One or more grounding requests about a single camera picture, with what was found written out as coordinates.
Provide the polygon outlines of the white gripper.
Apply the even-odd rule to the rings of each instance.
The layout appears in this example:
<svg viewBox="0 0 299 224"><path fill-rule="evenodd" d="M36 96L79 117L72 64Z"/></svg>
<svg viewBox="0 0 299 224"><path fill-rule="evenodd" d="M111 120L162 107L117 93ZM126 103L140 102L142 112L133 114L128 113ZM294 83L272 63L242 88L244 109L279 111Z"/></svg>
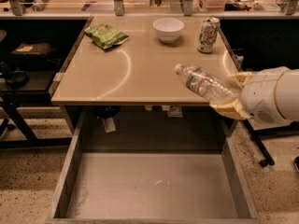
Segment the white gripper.
<svg viewBox="0 0 299 224"><path fill-rule="evenodd" d="M210 106L229 119L245 120L251 115L261 124L289 125L292 122L288 115L292 104L291 74L291 69L282 66L254 74L239 72L230 75L228 81L231 84L245 86L241 92L241 102L235 99L228 104Z"/></svg>

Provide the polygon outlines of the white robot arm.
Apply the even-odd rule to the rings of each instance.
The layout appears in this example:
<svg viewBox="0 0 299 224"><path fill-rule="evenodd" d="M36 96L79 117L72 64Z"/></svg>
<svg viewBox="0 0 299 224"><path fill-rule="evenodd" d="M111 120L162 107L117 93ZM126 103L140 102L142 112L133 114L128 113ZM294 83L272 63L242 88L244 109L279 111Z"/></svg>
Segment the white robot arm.
<svg viewBox="0 0 299 224"><path fill-rule="evenodd" d="M210 105L220 115L262 125L287 126L299 120L299 70L286 66L240 72L229 81L241 88L231 103Z"/></svg>

